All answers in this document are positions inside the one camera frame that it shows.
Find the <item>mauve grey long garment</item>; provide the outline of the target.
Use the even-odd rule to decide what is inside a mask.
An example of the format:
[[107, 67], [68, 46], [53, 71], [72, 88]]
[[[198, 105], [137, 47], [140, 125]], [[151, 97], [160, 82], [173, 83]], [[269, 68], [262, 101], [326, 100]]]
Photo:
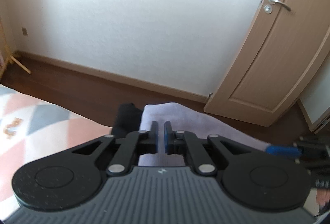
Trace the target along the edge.
[[165, 153], [164, 123], [167, 121], [170, 121], [173, 130], [193, 132], [201, 139], [217, 134], [261, 151], [265, 151], [270, 146], [269, 143], [246, 135], [212, 116], [196, 112], [178, 103], [146, 105], [141, 117], [140, 129], [149, 130], [153, 121], [156, 121], [159, 127], [158, 152], [142, 155], [139, 158], [139, 166], [184, 166], [182, 156]]

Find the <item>black folded garment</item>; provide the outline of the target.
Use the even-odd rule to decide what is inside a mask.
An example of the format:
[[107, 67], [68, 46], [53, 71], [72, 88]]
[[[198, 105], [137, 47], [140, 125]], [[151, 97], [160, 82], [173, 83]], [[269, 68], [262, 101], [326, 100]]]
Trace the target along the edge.
[[137, 108], [133, 103], [119, 105], [111, 135], [115, 138], [125, 138], [128, 133], [138, 131], [140, 128], [143, 110]]

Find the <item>wooden door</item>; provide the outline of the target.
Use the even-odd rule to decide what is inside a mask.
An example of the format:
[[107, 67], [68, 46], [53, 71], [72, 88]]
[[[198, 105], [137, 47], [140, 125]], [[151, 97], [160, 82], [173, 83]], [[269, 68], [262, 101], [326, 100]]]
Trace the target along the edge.
[[262, 0], [206, 113], [272, 125], [297, 100], [329, 53], [329, 0]]

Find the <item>checkered pink grey duvet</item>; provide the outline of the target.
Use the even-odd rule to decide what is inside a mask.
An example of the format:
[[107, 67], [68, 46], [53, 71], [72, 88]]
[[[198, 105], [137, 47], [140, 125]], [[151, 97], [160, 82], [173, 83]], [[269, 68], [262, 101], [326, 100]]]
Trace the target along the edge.
[[1, 219], [19, 207], [11, 180], [22, 165], [110, 131], [61, 106], [1, 86]]

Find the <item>wooden baseboard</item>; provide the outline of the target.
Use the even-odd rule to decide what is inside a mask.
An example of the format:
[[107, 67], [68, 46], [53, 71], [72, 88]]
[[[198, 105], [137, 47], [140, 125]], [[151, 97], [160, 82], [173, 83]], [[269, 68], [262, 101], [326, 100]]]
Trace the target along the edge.
[[27, 52], [20, 51], [20, 50], [18, 50], [17, 53], [26, 58], [40, 61], [45, 64], [54, 65], [59, 68], [65, 68], [65, 69], [79, 72], [82, 74], [95, 76], [95, 77], [106, 79], [106, 80], [113, 81], [116, 83], [126, 84], [126, 85], [129, 85], [132, 87], [137, 87], [137, 88], [153, 91], [153, 92], [160, 93], [160, 94], [166, 94], [166, 95], [170, 95], [170, 96], [177, 97], [177, 98], [183, 98], [183, 99], [191, 100], [194, 102], [200, 102], [203, 104], [206, 104], [209, 100], [208, 96], [191, 93], [191, 92], [187, 92], [187, 91], [183, 91], [183, 90], [179, 90], [179, 89], [174, 89], [171, 87], [166, 87], [164, 85], [150, 83], [148, 81], [134, 79], [134, 78], [126, 77], [123, 75], [118, 75], [118, 74], [106, 72], [103, 70], [90, 68], [87, 66], [81, 66], [81, 65], [73, 64], [73, 63], [66, 62], [66, 61], [61, 61], [61, 60], [57, 60], [57, 59], [48, 58], [45, 56], [27, 53]]

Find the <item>wooden rack leg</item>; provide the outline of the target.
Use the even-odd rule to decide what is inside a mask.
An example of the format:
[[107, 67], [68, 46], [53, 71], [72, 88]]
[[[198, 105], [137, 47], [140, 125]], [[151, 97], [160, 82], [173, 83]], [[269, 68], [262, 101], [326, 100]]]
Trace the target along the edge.
[[26, 73], [31, 74], [31, 70], [28, 69], [26, 66], [24, 66], [17, 58], [19, 57], [19, 55], [14, 54], [11, 49], [9, 48], [9, 45], [7, 43], [7, 39], [5, 36], [5, 31], [3, 28], [3, 24], [1, 21], [1, 38], [3, 39], [3, 45], [5, 47], [5, 52], [6, 52], [6, 59], [3, 63], [3, 65], [1, 66], [1, 78], [3, 77], [3, 74], [5, 73], [5, 71], [7, 70], [7, 66], [9, 64], [17, 64], [21, 69], [23, 69]]

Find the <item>brown wall socket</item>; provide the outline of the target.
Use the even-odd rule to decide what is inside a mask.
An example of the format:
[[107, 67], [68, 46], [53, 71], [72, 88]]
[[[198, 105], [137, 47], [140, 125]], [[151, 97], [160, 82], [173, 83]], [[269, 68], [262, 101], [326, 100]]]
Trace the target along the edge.
[[22, 28], [22, 33], [23, 33], [23, 35], [24, 36], [27, 36], [28, 35], [28, 33], [27, 33], [27, 28]]

